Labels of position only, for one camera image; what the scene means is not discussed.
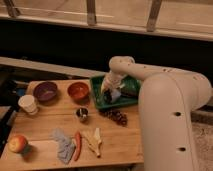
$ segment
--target purple bowl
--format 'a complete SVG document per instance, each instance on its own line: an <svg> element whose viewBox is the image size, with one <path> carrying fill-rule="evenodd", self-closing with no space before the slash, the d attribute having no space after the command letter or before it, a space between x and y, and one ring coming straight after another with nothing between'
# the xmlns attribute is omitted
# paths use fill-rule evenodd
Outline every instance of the purple bowl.
<svg viewBox="0 0 213 171"><path fill-rule="evenodd" d="M45 81L35 87L33 95L38 101L47 102L57 95L57 91L58 87L54 82Z"/></svg>

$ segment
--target banana peel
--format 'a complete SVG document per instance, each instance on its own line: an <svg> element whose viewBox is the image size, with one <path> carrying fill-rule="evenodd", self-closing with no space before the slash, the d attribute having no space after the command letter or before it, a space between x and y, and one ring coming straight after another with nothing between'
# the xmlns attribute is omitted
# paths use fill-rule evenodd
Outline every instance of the banana peel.
<svg viewBox="0 0 213 171"><path fill-rule="evenodd" d="M94 133L93 131L83 131L82 134L86 138L90 150L92 150L97 157L101 157L100 145L102 140L100 137L100 128L96 128Z"/></svg>

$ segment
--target wooden table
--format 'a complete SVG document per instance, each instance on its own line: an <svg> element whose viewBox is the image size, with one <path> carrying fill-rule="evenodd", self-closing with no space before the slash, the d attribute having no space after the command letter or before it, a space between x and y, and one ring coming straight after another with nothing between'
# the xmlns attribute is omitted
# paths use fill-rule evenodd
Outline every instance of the wooden table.
<svg viewBox="0 0 213 171"><path fill-rule="evenodd" d="M143 163L137 105L120 108L128 117L128 126L122 127L101 116L90 95L90 102L83 106L89 110L89 121L83 124L75 114L76 109L82 105L74 103L67 94L68 86L75 81L54 81L59 89L58 98L48 105L39 104L39 113L34 117L28 116L22 110L18 112L9 138L15 134L26 136L32 145L32 151L28 156L22 157L10 152L6 145L0 159L0 170L42 170ZM80 81L89 85L89 80ZM31 82L27 94L32 94L38 83L40 82ZM51 132L55 128L60 128L66 135L73 137L77 130L94 131L96 127L100 128L103 141L101 158L97 158L90 151L85 138L82 139L82 152L78 161L71 160L65 165L57 158L58 143L51 138Z"/></svg>

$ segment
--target carrot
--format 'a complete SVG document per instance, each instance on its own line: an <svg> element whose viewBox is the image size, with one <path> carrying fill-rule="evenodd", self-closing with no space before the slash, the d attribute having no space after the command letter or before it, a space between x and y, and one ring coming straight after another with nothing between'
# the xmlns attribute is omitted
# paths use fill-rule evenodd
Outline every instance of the carrot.
<svg viewBox="0 0 213 171"><path fill-rule="evenodd" d="M81 134L79 131L75 133L75 141L76 141L76 150L73 158L74 161L77 161L81 153Z"/></svg>

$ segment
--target plastic food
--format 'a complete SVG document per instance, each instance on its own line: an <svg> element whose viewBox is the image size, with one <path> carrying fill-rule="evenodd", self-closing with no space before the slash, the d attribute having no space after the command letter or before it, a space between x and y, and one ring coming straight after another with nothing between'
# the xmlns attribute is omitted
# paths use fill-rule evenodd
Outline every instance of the plastic food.
<svg viewBox="0 0 213 171"><path fill-rule="evenodd" d="M116 122L118 125L127 126L127 115L120 112L119 110L108 110L105 112L100 113L102 116L107 117L114 122Z"/></svg>
<svg viewBox="0 0 213 171"><path fill-rule="evenodd" d="M74 161L77 161L81 154L81 134L80 132L75 133L75 141L76 141L76 150L74 154Z"/></svg>
<svg viewBox="0 0 213 171"><path fill-rule="evenodd" d="M8 148L14 153L25 153L28 141L23 135L15 135L8 142Z"/></svg>
<svg viewBox="0 0 213 171"><path fill-rule="evenodd" d="M94 134L91 131L84 131L83 135L88 142L88 147L90 148L90 150L92 150L97 157L101 157L100 145L102 143L102 140L100 137L100 128L96 128Z"/></svg>

